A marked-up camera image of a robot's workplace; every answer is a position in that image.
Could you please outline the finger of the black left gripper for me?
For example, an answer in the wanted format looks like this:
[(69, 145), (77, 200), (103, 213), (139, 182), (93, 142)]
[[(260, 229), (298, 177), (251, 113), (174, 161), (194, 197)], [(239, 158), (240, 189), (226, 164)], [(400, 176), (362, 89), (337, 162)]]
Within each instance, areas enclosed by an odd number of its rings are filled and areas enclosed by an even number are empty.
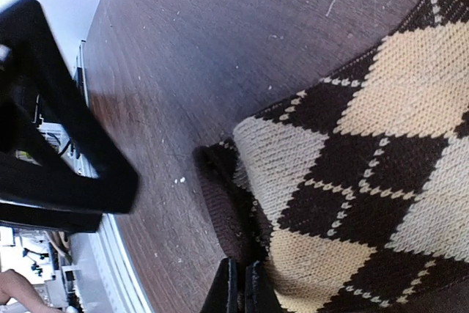
[(139, 176), (88, 106), (37, 0), (1, 11), (1, 225), (95, 232)]

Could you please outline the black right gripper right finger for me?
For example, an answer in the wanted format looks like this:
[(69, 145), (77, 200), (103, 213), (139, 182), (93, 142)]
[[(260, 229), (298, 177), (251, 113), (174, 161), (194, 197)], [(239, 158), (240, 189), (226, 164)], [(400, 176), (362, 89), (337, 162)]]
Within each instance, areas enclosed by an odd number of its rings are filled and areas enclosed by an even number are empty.
[(279, 313), (282, 308), (270, 284), (267, 271), (260, 261), (245, 271), (245, 303), (247, 313)]

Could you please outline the beige brown argyle sock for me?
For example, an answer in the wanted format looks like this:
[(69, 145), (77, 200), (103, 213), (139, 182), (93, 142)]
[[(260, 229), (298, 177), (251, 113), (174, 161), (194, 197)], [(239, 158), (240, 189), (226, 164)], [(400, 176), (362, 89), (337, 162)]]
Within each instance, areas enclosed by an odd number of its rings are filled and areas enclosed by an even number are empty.
[(368, 51), (195, 151), (225, 258), (282, 312), (405, 305), (468, 282), (468, 0), (419, 0)]

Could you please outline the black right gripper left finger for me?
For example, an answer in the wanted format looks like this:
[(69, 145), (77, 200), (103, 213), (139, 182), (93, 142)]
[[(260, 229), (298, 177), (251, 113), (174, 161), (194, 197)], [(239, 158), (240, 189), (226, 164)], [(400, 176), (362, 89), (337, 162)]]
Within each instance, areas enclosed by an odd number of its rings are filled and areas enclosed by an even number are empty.
[(201, 313), (238, 312), (237, 264), (232, 258), (221, 260), (205, 298)]

